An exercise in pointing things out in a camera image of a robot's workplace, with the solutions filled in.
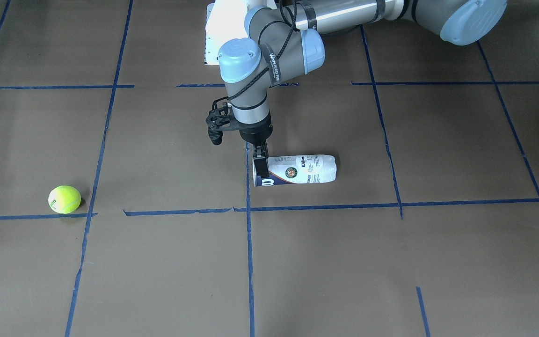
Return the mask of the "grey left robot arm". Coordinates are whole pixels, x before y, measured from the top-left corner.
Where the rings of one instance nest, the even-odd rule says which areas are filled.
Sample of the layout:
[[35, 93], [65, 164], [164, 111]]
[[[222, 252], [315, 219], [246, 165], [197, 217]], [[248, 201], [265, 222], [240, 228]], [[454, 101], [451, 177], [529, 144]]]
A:
[[454, 45], [481, 39], [499, 22], [505, 0], [299, 0], [246, 13], [247, 36], [227, 41], [218, 52], [227, 96], [216, 99], [206, 119], [208, 137], [222, 143], [237, 131], [252, 147], [255, 186], [332, 182], [331, 155], [269, 156], [272, 134], [268, 89], [323, 66], [323, 36], [385, 19], [406, 19]]

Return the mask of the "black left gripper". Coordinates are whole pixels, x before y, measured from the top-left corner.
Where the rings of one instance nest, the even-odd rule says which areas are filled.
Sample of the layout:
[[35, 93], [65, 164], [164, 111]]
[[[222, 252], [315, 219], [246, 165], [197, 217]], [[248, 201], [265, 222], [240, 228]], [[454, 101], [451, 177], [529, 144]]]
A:
[[240, 136], [248, 143], [257, 144], [254, 150], [255, 181], [262, 181], [270, 176], [268, 168], [267, 139], [272, 135], [271, 117], [266, 117], [255, 124], [246, 124], [239, 130]]

